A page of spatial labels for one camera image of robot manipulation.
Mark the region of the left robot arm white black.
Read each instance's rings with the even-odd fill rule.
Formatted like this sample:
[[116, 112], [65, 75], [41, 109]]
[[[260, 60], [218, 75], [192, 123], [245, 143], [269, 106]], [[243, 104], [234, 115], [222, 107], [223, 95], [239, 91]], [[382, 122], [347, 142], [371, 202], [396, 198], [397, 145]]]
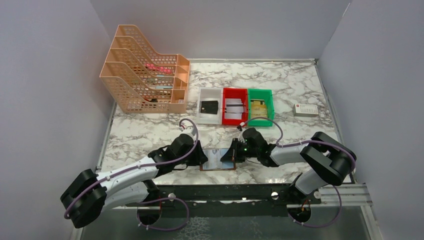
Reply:
[[207, 160], [200, 141], [182, 133], [170, 145], [128, 166], [100, 173], [86, 169], [60, 196], [64, 218], [77, 229], [85, 227], [107, 209], [143, 202], [154, 189], [152, 180], [171, 173], [175, 166], [201, 166]]

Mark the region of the white VIP credit card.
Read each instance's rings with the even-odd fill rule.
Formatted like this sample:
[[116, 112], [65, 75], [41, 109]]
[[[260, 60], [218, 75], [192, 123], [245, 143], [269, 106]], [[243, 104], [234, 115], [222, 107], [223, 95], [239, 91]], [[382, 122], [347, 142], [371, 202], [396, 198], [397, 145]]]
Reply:
[[202, 165], [202, 169], [206, 171], [224, 169], [225, 166], [223, 162], [220, 161], [220, 159], [227, 152], [227, 150], [227, 148], [204, 149], [203, 152], [207, 157], [207, 162]]

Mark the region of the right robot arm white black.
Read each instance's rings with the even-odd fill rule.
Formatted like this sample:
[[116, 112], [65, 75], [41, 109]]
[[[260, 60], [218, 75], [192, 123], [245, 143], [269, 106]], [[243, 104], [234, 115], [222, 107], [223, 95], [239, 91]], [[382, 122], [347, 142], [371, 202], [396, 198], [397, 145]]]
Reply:
[[311, 139], [286, 145], [268, 143], [255, 128], [241, 132], [234, 138], [221, 162], [241, 163], [257, 159], [263, 166], [277, 168], [285, 164], [305, 162], [311, 169], [300, 174], [291, 183], [285, 197], [304, 199], [326, 185], [340, 186], [356, 167], [353, 151], [324, 132], [316, 132]]

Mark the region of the brown leather card holder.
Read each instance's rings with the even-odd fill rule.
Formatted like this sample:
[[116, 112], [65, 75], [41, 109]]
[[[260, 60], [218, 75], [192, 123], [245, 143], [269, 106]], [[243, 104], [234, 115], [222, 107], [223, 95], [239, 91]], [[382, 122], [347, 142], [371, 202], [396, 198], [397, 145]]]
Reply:
[[221, 161], [221, 158], [226, 154], [228, 148], [209, 148], [203, 149], [203, 153], [207, 157], [207, 161], [203, 163], [200, 171], [232, 171], [236, 169], [234, 162]]

